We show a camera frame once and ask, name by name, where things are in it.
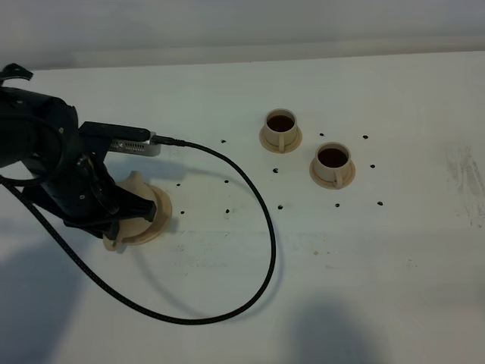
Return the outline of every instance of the white table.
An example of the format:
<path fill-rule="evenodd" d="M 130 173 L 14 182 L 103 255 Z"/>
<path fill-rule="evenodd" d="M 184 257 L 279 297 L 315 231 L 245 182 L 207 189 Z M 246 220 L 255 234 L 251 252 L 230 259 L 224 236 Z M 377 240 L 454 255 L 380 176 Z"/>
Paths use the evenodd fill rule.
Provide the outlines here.
<path fill-rule="evenodd" d="M 232 158 L 271 210 L 278 256 L 268 291 L 240 317 L 157 322 L 95 286 L 1 189 L 0 362 L 485 360 L 485 52 L 37 71 L 10 84 L 61 97 L 81 121 L 146 127 Z M 279 107 L 303 132 L 287 155 L 258 141 L 264 115 Z M 355 161 L 344 190 L 308 174 L 328 141 Z M 156 158 L 110 153 L 106 165 L 116 179 L 139 170 L 165 190 L 174 221 L 120 254 L 49 216 L 97 274 L 185 318 L 228 312 L 254 294 L 269 237 L 235 171 L 167 146 Z"/>

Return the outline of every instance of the dark liquid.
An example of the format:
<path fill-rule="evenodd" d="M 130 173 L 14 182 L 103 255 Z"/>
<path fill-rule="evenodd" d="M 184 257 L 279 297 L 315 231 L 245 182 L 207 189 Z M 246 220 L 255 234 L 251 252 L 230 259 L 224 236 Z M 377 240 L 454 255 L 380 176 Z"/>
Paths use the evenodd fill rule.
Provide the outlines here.
<path fill-rule="evenodd" d="M 341 150 L 329 148 L 318 153 L 318 160 L 322 165 L 330 168 L 338 168 L 347 163 L 349 157 Z"/>
<path fill-rule="evenodd" d="M 270 129 L 277 131 L 278 133 L 282 133 L 284 131 L 288 131 L 295 125 L 295 121 L 287 116 L 273 116 L 270 120 L 268 120 L 268 126 Z"/>

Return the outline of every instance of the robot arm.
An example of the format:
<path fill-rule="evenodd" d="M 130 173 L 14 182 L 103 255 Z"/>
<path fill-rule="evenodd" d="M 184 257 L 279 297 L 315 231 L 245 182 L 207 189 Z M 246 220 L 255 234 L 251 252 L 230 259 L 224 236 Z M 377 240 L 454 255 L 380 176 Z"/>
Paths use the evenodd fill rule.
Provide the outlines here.
<path fill-rule="evenodd" d="M 149 143 L 153 133 L 93 122 L 78 128 L 76 109 L 63 100 L 2 86 L 31 77 L 16 64 L 0 72 L 0 168 L 22 162 L 34 177 L 46 177 L 22 194 L 96 237 L 115 240 L 123 219 L 152 221 L 153 201 L 116 186 L 103 161 L 108 151 L 157 155 L 160 146 Z"/>

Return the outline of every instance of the coffee cup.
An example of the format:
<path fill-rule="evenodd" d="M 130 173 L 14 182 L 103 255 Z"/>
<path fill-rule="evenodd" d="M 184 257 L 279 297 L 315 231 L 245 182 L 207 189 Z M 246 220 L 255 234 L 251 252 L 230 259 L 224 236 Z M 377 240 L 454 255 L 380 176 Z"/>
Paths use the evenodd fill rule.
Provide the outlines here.
<path fill-rule="evenodd" d="M 300 145 L 302 132 L 296 123 L 296 116 L 290 110 L 277 108 L 266 115 L 259 139 L 267 150 L 287 153 Z"/>
<path fill-rule="evenodd" d="M 349 185 L 355 176 L 349 149 L 340 143 L 322 144 L 311 162 L 310 175 L 322 187 L 339 190 Z"/>

